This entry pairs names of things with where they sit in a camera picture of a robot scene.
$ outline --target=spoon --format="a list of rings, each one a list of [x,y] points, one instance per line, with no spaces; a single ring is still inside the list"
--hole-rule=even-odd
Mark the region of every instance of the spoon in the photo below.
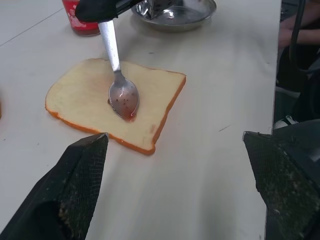
[[[104,47],[114,72],[114,82],[109,88],[109,103],[113,110],[126,121],[132,120],[139,107],[139,93],[134,83],[121,72],[114,21],[98,24]]]

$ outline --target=table surface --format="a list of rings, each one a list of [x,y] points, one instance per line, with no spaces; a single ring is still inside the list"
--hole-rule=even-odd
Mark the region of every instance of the table surface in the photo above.
[[[105,55],[100,36],[72,32],[60,1],[12,2],[0,1],[0,231],[66,147],[88,136],[46,112],[48,89]],[[87,240],[263,239],[266,206],[242,135],[272,129],[280,6],[217,0],[212,19],[186,33],[156,32],[130,11],[115,20],[121,60],[187,82],[154,155],[110,141]]]

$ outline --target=spoon handle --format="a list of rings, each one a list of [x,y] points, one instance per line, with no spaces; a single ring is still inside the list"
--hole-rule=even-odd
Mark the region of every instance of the spoon handle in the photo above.
[[[121,73],[114,21],[99,22],[98,26],[112,70],[115,74]]]

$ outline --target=stainless steel bowl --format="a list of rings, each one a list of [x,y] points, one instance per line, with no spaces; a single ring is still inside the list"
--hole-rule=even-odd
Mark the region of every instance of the stainless steel bowl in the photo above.
[[[131,10],[141,21],[158,31],[184,32],[200,27],[216,9],[214,0],[178,0],[175,5],[150,19],[147,0],[143,0]]]

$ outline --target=slice of bread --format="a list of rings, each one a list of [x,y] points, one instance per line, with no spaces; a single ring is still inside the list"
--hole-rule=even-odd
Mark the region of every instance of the slice of bread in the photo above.
[[[121,62],[122,74],[138,89],[140,105],[133,122],[124,121],[108,104],[114,73],[109,61],[88,59],[74,66],[49,90],[45,109],[73,128],[109,133],[119,144],[152,155],[169,110],[186,75]]]

